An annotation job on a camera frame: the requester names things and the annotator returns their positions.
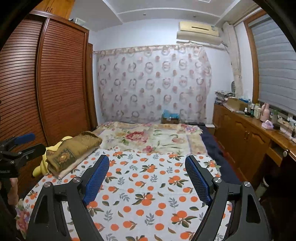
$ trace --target wooden desk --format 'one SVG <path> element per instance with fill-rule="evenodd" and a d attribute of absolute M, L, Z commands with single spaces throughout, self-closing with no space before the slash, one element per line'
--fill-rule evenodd
<path fill-rule="evenodd" d="M 263 129 L 260 120 L 215 105 L 213 124 L 218 142 L 245 180 L 254 181 L 265 155 L 280 166 L 283 152 L 289 150 L 289 155 L 296 161 L 296 144 L 278 130 Z"/>

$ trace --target ceiling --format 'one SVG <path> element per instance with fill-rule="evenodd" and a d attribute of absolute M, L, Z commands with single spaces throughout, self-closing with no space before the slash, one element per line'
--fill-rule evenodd
<path fill-rule="evenodd" d="M 70 18 L 93 31 L 143 19 L 173 18 L 220 27 L 253 10 L 252 0 L 76 0 Z"/>

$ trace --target bed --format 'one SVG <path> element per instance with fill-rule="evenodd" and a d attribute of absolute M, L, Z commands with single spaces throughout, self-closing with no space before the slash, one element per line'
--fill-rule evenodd
<path fill-rule="evenodd" d="M 81 176 L 101 154 L 110 168 L 100 191 L 87 208 L 107 241 L 191 240 L 207 210 L 199 200 L 184 161 L 193 154 L 215 176 L 239 183 L 205 127 L 185 124 L 110 122 L 94 131 L 103 142 L 71 173 L 58 180 L 44 176 L 17 207 L 17 227 L 25 236 L 30 215 L 43 184 L 67 183 Z M 64 214 L 72 240 L 78 241 L 67 202 Z M 231 213 L 227 203 L 216 240 L 222 240 Z"/>

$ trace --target pink kettle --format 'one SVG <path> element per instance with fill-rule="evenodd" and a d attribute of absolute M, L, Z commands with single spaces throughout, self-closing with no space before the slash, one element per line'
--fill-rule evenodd
<path fill-rule="evenodd" d="M 264 103 L 264 105 L 261 108 L 261 117 L 260 121 L 265 122 L 269 119 L 270 117 L 270 110 L 269 110 L 269 104 Z"/>

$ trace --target silver screw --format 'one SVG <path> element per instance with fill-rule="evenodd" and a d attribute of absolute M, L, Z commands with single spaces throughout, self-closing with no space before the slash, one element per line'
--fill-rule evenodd
<path fill-rule="evenodd" d="M 43 186 L 44 186 L 45 188 L 48 188 L 48 187 L 50 187 L 51 184 L 52 184 L 51 182 L 46 182 L 46 183 L 44 183 Z"/>
<path fill-rule="evenodd" d="M 214 177 L 214 182 L 220 183 L 220 182 L 222 182 L 222 179 L 219 177 Z"/>
<path fill-rule="evenodd" d="M 251 183 L 249 183 L 248 181 L 245 181 L 244 185 L 249 188 L 251 186 Z"/>
<path fill-rule="evenodd" d="M 74 177 L 74 178 L 73 178 L 73 182 L 74 182 L 74 183 L 78 183 L 78 182 L 80 182 L 80 177 Z"/>

